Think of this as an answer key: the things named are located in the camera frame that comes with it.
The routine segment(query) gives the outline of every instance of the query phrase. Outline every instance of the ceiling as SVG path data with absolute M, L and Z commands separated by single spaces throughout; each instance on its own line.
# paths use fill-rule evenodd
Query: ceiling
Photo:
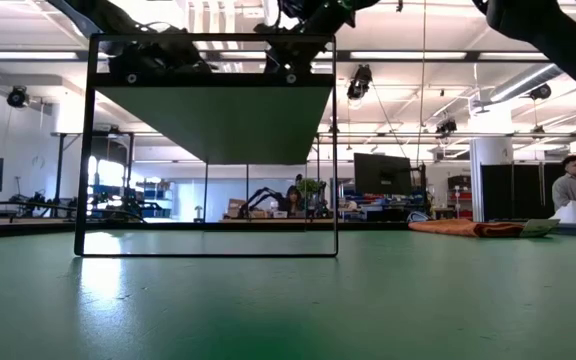
M 194 0 L 147 1 L 112 0 L 140 22 L 165 21 L 177 26 L 187 25 L 192 32 L 250 33 L 264 21 L 262 0 Z M 268 0 L 266 12 L 272 13 L 273 0 Z M 470 0 L 405 0 L 401 13 L 397 1 L 386 0 L 357 13 L 356 28 L 344 26 L 337 34 L 341 50 L 408 50 L 436 51 L 535 51 L 530 45 L 510 40 L 485 23 L 484 17 Z M 563 10 L 576 20 L 576 1 L 560 1 Z M 282 23 L 289 22 L 285 16 Z M 264 44 L 196 43 L 200 50 L 258 50 Z M 0 50 L 15 51 L 81 51 L 87 49 L 83 38 L 70 20 L 45 1 L 0 0 Z M 262 62 L 220 63 L 221 71 L 260 72 Z M 476 89 L 490 89 L 526 71 L 534 64 L 527 63 L 397 63 L 369 64 L 374 86 L 361 104 L 350 104 L 346 98 L 349 79 L 357 63 L 337 66 L 338 120 L 341 132 L 387 132 L 396 130 L 414 133 L 423 124 L 434 131 L 441 116 L 434 117 L 457 97 L 476 94 Z M 331 65 L 319 61 L 319 73 L 332 71 Z M 60 76 L 68 87 L 37 86 L 33 96 L 59 102 L 72 86 L 85 87 L 86 64 L 72 62 L 0 62 L 0 78 L 10 75 Z M 576 83 L 563 75 L 549 82 L 553 95 L 548 100 L 534 102 L 514 99 L 509 102 L 514 130 L 529 131 L 536 123 L 554 124 L 547 130 L 570 132 L 576 130 L 576 118 L 560 121 L 576 113 Z M 109 100 L 99 97 L 104 109 L 103 121 L 119 124 L 130 131 L 152 131 L 139 119 L 123 111 Z M 451 112 L 459 131 L 468 131 L 467 103 Z M 320 131 L 331 123 L 332 104 L 322 115 Z M 357 143 L 392 141 L 385 138 L 356 137 Z M 436 143 L 436 140 L 424 140 Z M 169 145 L 166 139 L 140 137 L 137 145 Z

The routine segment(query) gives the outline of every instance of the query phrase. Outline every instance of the white pillar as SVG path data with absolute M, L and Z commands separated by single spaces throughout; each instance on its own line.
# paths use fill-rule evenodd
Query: white pillar
M 473 220 L 484 220 L 481 165 L 510 164 L 513 161 L 512 138 L 480 138 L 470 141 L 470 174 Z

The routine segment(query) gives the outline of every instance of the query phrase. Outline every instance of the green panel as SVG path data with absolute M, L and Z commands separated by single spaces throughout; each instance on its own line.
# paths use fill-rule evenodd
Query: green panel
M 304 164 L 330 87 L 100 87 L 209 164 Z
M 174 234 L 201 237 L 107 246 Z M 342 232 L 337 259 L 81 259 L 72 244 L 0 239 L 0 359 L 576 360 L 576 237 Z

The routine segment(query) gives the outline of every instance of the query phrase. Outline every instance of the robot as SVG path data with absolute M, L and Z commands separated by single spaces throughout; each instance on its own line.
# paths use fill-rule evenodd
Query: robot
M 501 34 L 528 42 L 576 80 L 576 22 L 564 14 L 557 0 L 472 0 L 486 15 L 487 23 Z M 81 32 L 134 34 L 156 33 L 148 25 L 132 20 L 108 0 L 48 0 L 68 16 Z M 279 0 L 280 10 L 299 24 L 292 29 L 259 24 L 258 33 L 335 34 L 344 24 L 355 27 L 355 13 L 379 0 Z M 403 8 L 400 1 L 398 11 Z M 186 29 L 168 28 L 167 33 L 187 33 Z M 212 67 L 199 55 L 191 42 L 158 44 L 104 44 L 111 73 L 150 72 L 165 76 L 171 72 L 210 73 Z M 315 56 L 325 51 L 325 44 L 270 43 L 266 51 L 265 73 L 310 72 Z

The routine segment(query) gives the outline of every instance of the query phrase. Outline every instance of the black monitor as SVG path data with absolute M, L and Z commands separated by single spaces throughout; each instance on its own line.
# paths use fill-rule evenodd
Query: black monitor
M 364 194 L 411 195 L 410 159 L 355 153 L 355 188 Z

